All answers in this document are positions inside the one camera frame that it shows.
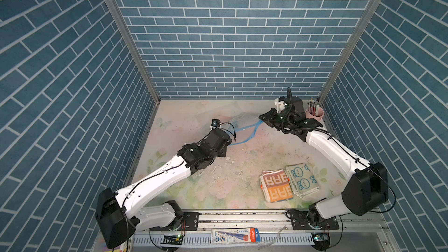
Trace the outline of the clear vacuum bag blue zipper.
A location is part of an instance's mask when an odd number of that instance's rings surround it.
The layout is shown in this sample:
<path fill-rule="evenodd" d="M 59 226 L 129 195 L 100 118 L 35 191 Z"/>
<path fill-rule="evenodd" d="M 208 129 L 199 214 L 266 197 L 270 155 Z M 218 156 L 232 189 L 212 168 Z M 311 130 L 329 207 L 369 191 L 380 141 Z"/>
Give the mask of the clear vacuum bag blue zipper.
<path fill-rule="evenodd" d="M 240 145 L 249 142 L 256 136 L 256 132 L 262 125 L 259 119 L 259 112 L 251 101 L 231 101 L 227 104 L 220 104 L 215 108 L 208 105 L 215 104 L 215 101 L 207 103 L 203 112 L 196 114 L 196 120 L 201 126 L 201 130 L 207 131 L 220 122 L 220 128 L 230 135 L 233 140 L 232 145 Z"/>

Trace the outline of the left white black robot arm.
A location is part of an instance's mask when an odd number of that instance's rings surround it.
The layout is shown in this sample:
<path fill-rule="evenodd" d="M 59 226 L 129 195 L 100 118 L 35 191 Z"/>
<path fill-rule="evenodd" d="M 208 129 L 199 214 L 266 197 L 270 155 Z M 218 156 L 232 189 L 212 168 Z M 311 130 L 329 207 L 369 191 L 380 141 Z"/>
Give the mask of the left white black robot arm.
<path fill-rule="evenodd" d="M 118 248 L 144 229 L 178 228 L 184 213 L 175 201 L 144 207 L 172 185 L 206 169 L 217 157 L 224 158 L 231 143 L 227 131 L 213 128 L 200 141 L 183 145 L 170 161 L 136 183 L 100 192 L 95 218 L 106 246 Z"/>

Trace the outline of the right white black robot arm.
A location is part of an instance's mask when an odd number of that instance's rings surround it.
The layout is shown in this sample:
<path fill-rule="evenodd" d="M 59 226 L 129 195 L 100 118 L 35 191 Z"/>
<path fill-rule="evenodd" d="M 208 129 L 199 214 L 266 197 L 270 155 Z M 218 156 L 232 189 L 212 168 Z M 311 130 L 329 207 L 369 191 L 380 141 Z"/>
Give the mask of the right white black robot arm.
<path fill-rule="evenodd" d="M 298 136 L 317 149 L 348 181 L 340 194 L 309 207 L 308 223 L 311 227 L 321 228 L 336 216 L 362 216 L 376 212 L 376 208 L 394 193 L 387 182 L 386 168 L 381 163 L 371 163 L 358 156 L 327 131 L 321 122 L 308 118 L 302 99 L 294 97 L 290 89 L 285 97 L 277 98 L 275 107 L 260 115 L 259 119 L 283 134 Z"/>

